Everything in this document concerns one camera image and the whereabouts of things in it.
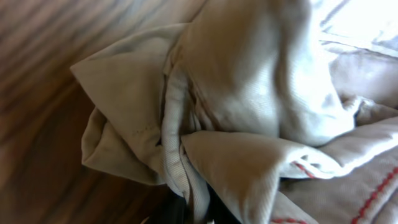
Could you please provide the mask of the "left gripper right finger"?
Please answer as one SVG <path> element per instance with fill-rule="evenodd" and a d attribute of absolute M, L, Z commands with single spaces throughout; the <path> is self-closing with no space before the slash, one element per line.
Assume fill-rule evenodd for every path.
<path fill-rule="evenodd" d="M 210 203 L 206 218 L 214 224 L 241 224 L 238 219 L 229 211 L 226 205 L 222 202 L 214 189 L 207 185 Z"/>

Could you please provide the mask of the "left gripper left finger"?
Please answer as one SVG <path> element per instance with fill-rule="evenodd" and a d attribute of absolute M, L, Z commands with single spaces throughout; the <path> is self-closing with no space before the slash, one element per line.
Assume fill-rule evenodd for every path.
<path fill-rule="evenodd" d="M 149 216 L 149 224 L 185 224 L 187 205 L 183 197 L 169 192 Z"/>

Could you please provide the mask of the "beige cotton shorts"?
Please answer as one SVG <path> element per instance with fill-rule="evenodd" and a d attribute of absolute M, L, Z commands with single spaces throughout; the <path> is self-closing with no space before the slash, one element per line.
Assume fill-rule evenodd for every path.
<path fill-rule="evenodd" d="M 82 163 L 240 223 L 397 222 L 397 2 L 207 1 L 71 68 Z"/>

